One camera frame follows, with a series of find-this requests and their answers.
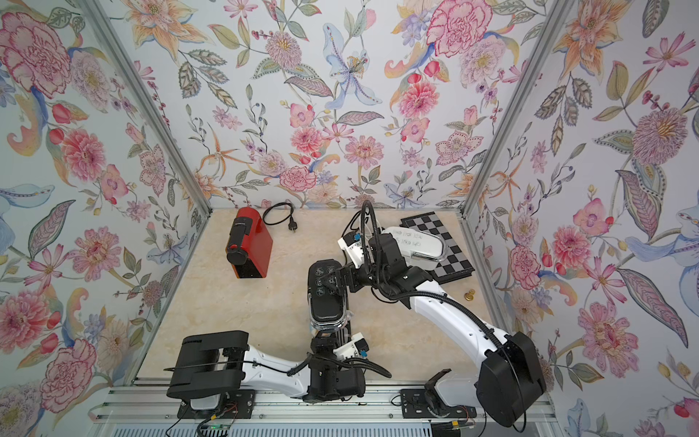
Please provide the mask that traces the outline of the black coffee machine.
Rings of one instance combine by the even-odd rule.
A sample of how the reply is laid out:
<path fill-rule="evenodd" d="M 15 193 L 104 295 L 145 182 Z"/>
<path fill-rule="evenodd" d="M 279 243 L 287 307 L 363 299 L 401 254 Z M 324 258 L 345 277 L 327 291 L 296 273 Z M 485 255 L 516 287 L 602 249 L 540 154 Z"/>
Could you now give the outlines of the black coffee machine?
<path fill-rule="evenodd" d="M 321 285 L 321 277 L 330 271 L 339 271 L 338 260 L 318 260 L 309 267 L 307 296 L 311 328 L 318 332 L 335 332 L 349 321 L 348 299 L 344 290 L 328 290 Z"/>

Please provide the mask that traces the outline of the white coffee machine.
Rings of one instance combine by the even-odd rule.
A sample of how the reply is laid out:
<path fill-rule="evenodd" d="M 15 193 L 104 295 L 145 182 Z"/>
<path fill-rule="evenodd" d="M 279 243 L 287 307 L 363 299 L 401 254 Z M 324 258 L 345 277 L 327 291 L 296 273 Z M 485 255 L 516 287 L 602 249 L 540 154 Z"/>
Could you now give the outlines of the white coffee machine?
<path fill-rule="evenodd" d="M 423 261 L 439 264 L 446 259 L 447 245 L 441 237 L 403 227 L 387 227 L 382 233 L 395 239 L 400 253 L 410 265 Z"/>

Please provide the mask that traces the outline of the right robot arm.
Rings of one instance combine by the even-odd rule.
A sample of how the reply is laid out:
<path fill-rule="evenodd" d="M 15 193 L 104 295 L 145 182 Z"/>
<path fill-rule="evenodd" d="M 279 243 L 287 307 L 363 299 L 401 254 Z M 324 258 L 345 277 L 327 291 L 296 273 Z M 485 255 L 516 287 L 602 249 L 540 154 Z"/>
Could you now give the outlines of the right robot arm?
<path fill-rule="evenodd" d="M 546 383 L 533 341 L 522 333 L 509 334 L 485 322 L 453 299 L 431 273 L 446 260 L 444 239 L 429 231 L 382 228 L 371 202 L 356 214 L 360 228 L 343 235 L 338 244 L 347 264 L 325 273 L 327 291 L 376 291 L 391 304 L 430 320 L 456 343 L 478 368 L 469 389 L 442 396 L 445 403 L 479 405 L 503 427 L 527 424 L 528 409 L 544 395 Z"/>

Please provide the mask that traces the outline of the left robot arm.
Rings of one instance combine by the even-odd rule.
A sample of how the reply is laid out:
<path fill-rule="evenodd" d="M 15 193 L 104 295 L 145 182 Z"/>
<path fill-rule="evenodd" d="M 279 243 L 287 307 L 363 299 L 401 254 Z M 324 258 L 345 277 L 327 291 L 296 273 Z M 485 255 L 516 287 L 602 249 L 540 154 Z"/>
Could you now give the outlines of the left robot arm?
<path fill-rule="evenodd" d="M 264 353 L 249 344 L 245 331 L 192 335 L 182 341 L 167 397 L 184 402 L 220 399 L 242 387 L 276 391 L 305 403 L 362 397 L 363 366 L 369 344 L 361 334 L 340 346 L 337 339 L 316 337 L 300 362 Z"/>

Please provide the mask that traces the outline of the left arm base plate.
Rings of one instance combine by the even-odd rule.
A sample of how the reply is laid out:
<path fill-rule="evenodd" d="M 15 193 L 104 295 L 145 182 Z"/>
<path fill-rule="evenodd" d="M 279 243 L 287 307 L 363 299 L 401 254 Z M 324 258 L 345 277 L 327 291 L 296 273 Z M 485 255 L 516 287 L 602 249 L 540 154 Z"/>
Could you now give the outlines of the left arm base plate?
<path fill-rule="evenodd" d="M 177 418 L 202 421 L 216 415 L 216 420 L 250 419 L 255 398 L 254 390 L 238 390 L 182 401 Z"/>

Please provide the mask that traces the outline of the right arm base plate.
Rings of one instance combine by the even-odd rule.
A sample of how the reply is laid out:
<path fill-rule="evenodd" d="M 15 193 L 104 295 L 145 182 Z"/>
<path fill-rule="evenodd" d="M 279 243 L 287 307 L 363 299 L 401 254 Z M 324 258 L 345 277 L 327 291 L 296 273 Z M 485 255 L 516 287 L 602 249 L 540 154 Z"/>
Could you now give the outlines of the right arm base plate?
<path fill-rule="evenodd" d="M 468 420 L 477 417 L 474 407 L 447 406 L 436 393 L 420 389 L 402 389 L 391 403 L 400 407 L 403 419 Z"/>

